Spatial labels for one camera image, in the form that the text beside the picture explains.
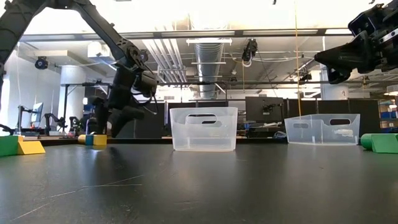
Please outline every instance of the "support pillar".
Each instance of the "support pillar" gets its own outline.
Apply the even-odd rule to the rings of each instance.
[[[328,72],[326,66],[321,66],[320,80],[328,81]],[[321,84],[321,98],[322,100],[347,100],[348,99],[348,85],[344,83],[331,85]]]
[[[86,73],[83,67],[75,65],[66,65],[62,67],[61,70],[61,84],[67,83],[83,83],[86,81]],[[60,100],[58,105],[58,117],[64,117],[65,107],[65,119],[68,123],[69,117],[76,116],[77,118],[83,117],[83,99],[85,97],[85,87],[70,86],[67,88],[68,91],[65,92],[65,87],[61,86],[60,89]],[[67,95],[67,103],[65,104],[65,95]],[[66,132],[69,131],[70,124],[67,124],[68,128],[65,129]]]

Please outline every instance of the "computer monitor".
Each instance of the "computer monitor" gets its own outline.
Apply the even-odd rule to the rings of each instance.
[[[36,123],[40,122],[42,119],[43,103],[36,103],[32,108],[32,115],[30,117],[30,122]]]
[[[246,121],[276,123],[283,121],[283,98],[248,96],[246,102]]]

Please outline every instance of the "clear plastic bin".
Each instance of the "clear plastic bin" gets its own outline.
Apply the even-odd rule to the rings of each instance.
[[[233,151],[238,109],[175,108],[170,110],[173,147],[178,151]]]
[[[313,114],[285,119],[287,141],[302,144],[358,144],[360,114]]]

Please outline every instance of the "green cylinder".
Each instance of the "green cylinder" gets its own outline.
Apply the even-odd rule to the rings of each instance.
[[[372,134],[364,134],[361,137],[361,145],[366,150],[372,150]]]

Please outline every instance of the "table surface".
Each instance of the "table surface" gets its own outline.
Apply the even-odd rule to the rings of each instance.
[[[0,158],[0,223],[398,222],[398,155],[360,146],[45,149]]]

